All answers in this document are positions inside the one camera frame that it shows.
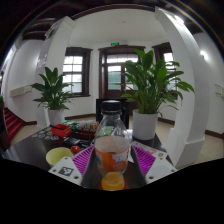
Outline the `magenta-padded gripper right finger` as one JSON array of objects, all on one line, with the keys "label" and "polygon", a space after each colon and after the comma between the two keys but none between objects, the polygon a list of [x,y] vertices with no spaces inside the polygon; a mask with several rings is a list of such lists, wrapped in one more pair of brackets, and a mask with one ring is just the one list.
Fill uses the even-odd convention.
[{"label": "magenta-padded gripper right finger", "polygon": [[177,169],[167,160],[167,154],[148,146],[131,145],[131,158],[138,166],[146,184],[173,174]]}]

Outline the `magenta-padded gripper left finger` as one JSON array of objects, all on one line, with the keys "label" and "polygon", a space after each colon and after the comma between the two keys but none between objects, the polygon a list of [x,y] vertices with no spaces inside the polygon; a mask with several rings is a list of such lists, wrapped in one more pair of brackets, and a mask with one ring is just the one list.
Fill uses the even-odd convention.
[{"label": "magenta-padded gripper left finger", "polygon": [[89,146],[75,155],[65,147],[48,152],[49,172],[82,187],[88,187],[94,171],[94,146]]}]

